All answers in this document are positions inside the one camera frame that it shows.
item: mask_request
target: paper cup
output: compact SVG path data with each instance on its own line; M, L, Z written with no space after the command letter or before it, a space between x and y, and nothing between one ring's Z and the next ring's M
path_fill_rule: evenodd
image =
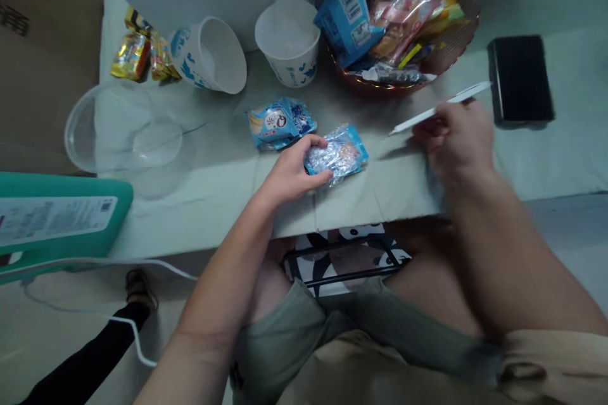
M305 0L277 0L255 23L255 42L287 87L304 87L317 74L321 33L313 24L316 15L317 9Z
M170 40L173 65L179 75L202 89L237 94L247 81L241 43L221 19L208 17L181 28Z

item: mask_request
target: black pants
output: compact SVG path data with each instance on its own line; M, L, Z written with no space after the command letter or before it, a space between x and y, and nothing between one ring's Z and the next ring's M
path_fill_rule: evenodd
M150 310L132 302L114 316L135 321L140 331ZM133 343L131 325L110 321L97 337L43 378L23 404L84 405Z

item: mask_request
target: floor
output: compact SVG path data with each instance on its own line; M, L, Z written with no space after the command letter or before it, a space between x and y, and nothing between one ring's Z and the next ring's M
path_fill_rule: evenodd
M608 314L608 195L579 196L528 204L539 229L558 257ZM167 258L199 275L211 252ZM159 359L173 332L193 282L157 266L147 266L160 308L146 322L142 348ZM111 266L80 273L38 277L33 296L64 308L114 313L124 305L124 276L129 266ZM22 401L32 386L67 356L77 351L106 324L96 315L58 313L28 300L19 283L0 287L0 405ZM150 369L138 362L134 346L91 397L89 405L132 403ZM224 403L231 403L228 390Z

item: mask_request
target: hand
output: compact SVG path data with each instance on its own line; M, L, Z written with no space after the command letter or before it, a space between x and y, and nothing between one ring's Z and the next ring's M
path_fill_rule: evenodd
M412 131L426 147L431 168L444 186L494 172L494 128L483 107L470 100L440 104L436 116Z
M279 155L279 159L258 190L258 194L265 201L278 207L329 182L334 175L330 170L314 176L306 174L304 157L312 146L325 148L327 141L321 136L308 134Z

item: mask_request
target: shirt sleeve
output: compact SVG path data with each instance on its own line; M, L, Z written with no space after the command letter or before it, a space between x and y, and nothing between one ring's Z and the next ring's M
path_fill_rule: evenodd
M498 387L519 402L550 398L567 405L608 404L608 337L519 330L503 341Z

